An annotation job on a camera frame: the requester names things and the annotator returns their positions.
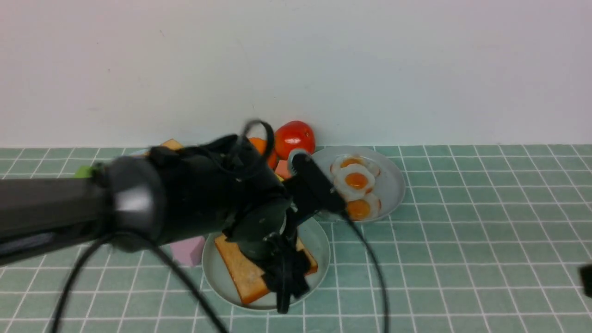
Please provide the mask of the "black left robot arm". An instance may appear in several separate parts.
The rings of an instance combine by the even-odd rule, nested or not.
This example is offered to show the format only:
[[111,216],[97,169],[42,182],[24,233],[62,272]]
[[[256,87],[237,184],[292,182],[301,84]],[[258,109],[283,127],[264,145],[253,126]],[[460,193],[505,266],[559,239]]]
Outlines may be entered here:
[[1,264],[92,242],[128,253],[220,233],[243,303],[269,292],[285,314],[318,263],[297,228],[319,210],[307,181],[283,184],[244,137],[157,146],[91,169],[84,179],[1,181]]

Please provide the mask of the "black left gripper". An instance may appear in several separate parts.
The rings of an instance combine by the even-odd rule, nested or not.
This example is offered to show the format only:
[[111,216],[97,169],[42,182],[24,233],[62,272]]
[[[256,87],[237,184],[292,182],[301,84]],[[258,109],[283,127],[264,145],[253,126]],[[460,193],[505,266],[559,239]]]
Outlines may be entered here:
[[296,241],[280,235],[290,194],[248,141],[228,135],[201,146],[154,146],[148,161],[160,177],[162,217],[150,231],[157,244],[221,232],[248,259],[269,259],[263,279],[279,314],[310,291],[311,263]]

